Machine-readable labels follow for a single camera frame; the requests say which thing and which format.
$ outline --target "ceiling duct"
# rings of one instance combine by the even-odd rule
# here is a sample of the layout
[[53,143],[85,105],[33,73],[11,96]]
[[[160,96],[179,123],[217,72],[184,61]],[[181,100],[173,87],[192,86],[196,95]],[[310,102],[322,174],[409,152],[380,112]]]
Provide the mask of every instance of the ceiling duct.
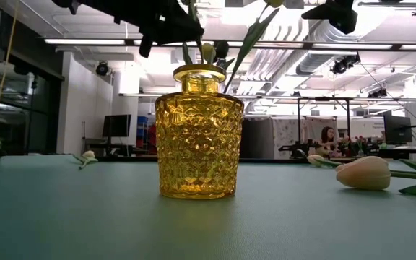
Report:
[[[357,42],[369,32],[375,30],[390,13],[389,10],[369,7],[359,8],[357,12],[359,17],[354,32],[345,35],[331,26],[328,20],[323,20],[316,24],[315,29],[306,36],[305,41],[329,43]],[[277,86],[283,91],[274,91],[270,95],[280,96],[287,91],[293,90],[308,79],[306,76],[315,73],[319,67],[331,61],[335,56],[341,56],[341,54],[314,54],[309,51],[293,51],[290,57],[283,63],[282,68],[271,79],[272,86]],[[284,76],[287,74],[303,75],[303,77]]]

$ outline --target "tulip petal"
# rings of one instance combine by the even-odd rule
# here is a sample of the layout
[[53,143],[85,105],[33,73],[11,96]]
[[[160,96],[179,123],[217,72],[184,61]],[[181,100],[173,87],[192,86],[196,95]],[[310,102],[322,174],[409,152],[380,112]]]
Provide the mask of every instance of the tulip petal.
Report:
[[381,190],[389,187],[391,173],[387,161],[379,157],[369,157],[340,167],[337,180],[352,188]]

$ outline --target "glass vase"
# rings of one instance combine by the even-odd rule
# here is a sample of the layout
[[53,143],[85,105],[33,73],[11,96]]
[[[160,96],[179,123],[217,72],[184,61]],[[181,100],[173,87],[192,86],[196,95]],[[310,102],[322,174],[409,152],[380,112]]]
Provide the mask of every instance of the glass vase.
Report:
[[218,92],[225,71],[209,64],[177,68],[182,92],[155,101],[160,193],[218,199],[235,193],[243,102]]

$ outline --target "black monitor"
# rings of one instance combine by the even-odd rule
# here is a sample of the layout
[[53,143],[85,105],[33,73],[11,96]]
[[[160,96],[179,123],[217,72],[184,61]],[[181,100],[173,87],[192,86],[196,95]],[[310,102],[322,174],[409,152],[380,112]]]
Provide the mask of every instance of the black monitor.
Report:
[[412,142],[410,118],[384,115],[384,136],[386,143],[406,144]]
[[106,116],[102,131],[103,137],[127,137],[129,136],[129,127],[131,124],[131,115],[114,115]]

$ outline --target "woman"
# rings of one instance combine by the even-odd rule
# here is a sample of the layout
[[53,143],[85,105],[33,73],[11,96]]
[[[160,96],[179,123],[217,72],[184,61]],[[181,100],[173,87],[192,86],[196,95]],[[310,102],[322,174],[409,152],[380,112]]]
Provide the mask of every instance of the woman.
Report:
[[335,129],[330,126],[325,126],[322,129],[321,133],[321,140],[318,142],[323,149],[321,149],[321,153],[325,155],[330,155],[332,157],[339,157],[341,156],[338,149],[338,141],[335,140]]

